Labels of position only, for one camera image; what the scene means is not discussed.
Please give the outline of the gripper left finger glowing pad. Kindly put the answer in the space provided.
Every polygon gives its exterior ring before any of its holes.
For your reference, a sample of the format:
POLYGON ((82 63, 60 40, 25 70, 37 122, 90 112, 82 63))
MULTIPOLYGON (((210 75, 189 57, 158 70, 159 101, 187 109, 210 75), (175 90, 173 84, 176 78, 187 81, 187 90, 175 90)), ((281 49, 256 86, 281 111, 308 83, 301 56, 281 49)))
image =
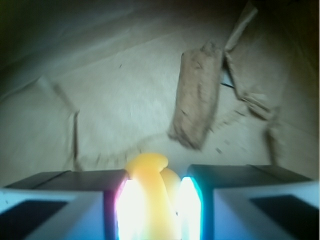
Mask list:
POLYGON ((42 172, 0 190, 3 240, 137 240, 135 183, 123 169, 42 172))

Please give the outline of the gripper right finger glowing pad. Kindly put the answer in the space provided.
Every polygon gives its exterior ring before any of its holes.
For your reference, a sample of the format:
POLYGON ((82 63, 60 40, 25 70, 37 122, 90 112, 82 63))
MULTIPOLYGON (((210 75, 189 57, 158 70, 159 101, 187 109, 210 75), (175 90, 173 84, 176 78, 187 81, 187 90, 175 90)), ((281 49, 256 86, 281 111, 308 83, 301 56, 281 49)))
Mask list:
POLYGON ((283 167, 192 164, 181 188, 184 240, 320 237, 320 183, 283 167))

